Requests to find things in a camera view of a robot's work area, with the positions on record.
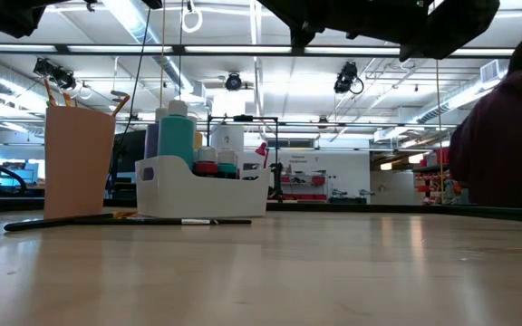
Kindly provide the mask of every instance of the sleeve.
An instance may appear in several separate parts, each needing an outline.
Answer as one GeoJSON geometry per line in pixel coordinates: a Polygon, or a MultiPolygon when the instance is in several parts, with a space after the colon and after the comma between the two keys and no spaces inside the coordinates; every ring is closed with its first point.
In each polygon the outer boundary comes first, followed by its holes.
{"type": "Polygon", "coordinates": [[[477,107],[468,115],[462,124],[457,127],[450,137],[450,173],[458,182],[469,182],[473,140],[475,138],[475,130],[479,123],[478,115],[482,105],[484,105],[484,102],[480,101],[477,107]]]}

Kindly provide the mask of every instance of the bottle cap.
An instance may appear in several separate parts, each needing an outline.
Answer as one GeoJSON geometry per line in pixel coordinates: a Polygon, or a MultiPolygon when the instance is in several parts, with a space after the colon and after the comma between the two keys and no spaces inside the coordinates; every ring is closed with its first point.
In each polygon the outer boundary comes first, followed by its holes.
{"type": "Polygon", "coordinates": [[[217,163],[217,150],[211,147],[198,149],[198,161],[217,163]]]}
{"type": "Polygon", "coordinates": [[[189,107],[184,101],[170,101],[169,102],[169,115],[179,115],[186,117],[189,114],[189,107]]]}
{"type": "Polygon", "coordinates": [[[218,164],[235,164],[235,152],[230,149],[220,150],[217,153],[218,164]]]}

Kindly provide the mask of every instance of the ceiling pipe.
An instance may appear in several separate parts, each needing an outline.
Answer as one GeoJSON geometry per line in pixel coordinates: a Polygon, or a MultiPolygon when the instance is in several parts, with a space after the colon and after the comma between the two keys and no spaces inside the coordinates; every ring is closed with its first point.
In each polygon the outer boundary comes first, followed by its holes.
{"type": "MultiPolygon", "coordinates": [[[[508,66],[508,63],[499,61],[498,77],[500,80],[502,80],[504,78],[504,76],[506,75],[505,71],[508,69],[507,66],[508,66]]],[[[457,109],[457,107],[459,107],[460,105],[459,106],[450,105],[449,102],[450,102],[450,100],[454,99],[455,97],[460,96],[460,94],[463,94],[463,93],[466,93],[469,91],[471,92],[471,94],[472,93],[477,94],[478,96],[476,97],[476,99],[469,101],[469,102],[474,102],[474,101],[479,100],[483,95],[486,95],[488,93],[488,90],[492,89],[494,87],[494,86],[490,85],[490,87],[487,87],[486,89],[484,89],[482,86],[483,85],[482,85],[482,81],[481,81],[481,77],[480,77],[480,72],[478,72],[478,76],[476,78],[473,78],[472,80],[463,83],[459,87],[447,92],[444,95],[440,95],[440,102],[441,102],[440,114],[448,113],[452,110],[457,109]]],[[[433,101],[433,102],[429,103],[428,105],[420,108],[418,110],[418,112],[416,113],[416,115],[414,115],[414,117],[412,117],[408,121],[408,123],[426,123],[429,120],[432,120],[438,116],[439,116],[439,104],[436,101],[433,101]]]]}
{"type": "MultiPolygon", "coordinates": [[[[154,31],[147,27],[144,7],[140,0],[103,0],[104,5],[116,17],[116,20],[124,27],[136,43],[142,44],[144,39],[144,31],[147,31],[146,44],[161,45],[162,41],[154,31]]],[[[204,86],[199,81],[190,80],[185,76],[168,56],[153,56],[152,60],[164,69],[170,81],[175,85],[177,95],[183,93],[191,93],[203,98],[204,86]]]]}
{"type": "MultiPolygon", "coordinates": [[[[63,97],[56,91],[53,92],[53,95],[57,99],[63,97]]],[[[45,113],[47,108],[48,96],[43,85],[5,67],[1,63],[0,97],[33,112],[45,113]]]]}

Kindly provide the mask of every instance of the lamp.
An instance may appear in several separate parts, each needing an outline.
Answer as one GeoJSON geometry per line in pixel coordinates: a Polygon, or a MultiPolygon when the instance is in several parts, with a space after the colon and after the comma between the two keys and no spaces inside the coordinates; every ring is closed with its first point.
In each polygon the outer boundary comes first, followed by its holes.
{"type": "Polygon", "coordinates": [[[265,157],[265,160],[263,161],[263,168],[267,168],[267,159],[269,158],[269,149],[267,148],[267,143],[262,143],[258,149],[255,149],[255,153],[265,157]]]}

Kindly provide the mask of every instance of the white plastic organizer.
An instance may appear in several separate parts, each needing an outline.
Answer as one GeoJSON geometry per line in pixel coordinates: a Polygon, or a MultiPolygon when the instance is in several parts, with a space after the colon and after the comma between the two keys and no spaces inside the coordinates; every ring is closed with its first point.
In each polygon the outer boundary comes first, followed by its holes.
{"type": "Polygon", "coordinates": [[[264,216],[270,170],[257,180],[197,177],[185,161],[160,156],[136,162],[138,213],[161,218],[264,216]]]}

